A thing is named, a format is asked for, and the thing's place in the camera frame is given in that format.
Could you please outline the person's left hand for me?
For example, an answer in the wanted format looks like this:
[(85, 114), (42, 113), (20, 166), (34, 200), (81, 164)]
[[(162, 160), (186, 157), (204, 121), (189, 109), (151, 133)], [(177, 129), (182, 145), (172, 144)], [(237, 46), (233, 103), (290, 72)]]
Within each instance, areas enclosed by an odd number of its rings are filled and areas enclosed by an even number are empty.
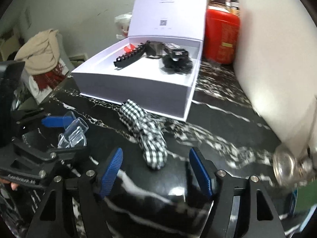
[(3, 184), (9, 184), (12, 190), (16, 190), (17, 187), (19, 186), (18, 184), (12, 183), (12, 182), (5, 180), (5, 179), (0, 179), (0, 182)]

